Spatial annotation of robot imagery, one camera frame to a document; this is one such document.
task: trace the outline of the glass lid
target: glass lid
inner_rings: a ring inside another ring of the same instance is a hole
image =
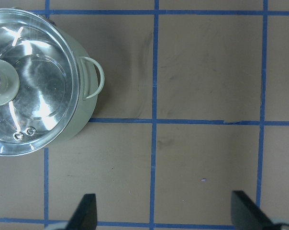
[[[0,155],[36,151],[55,139],[78,102],[76,60],[41,16],[0,9]]]

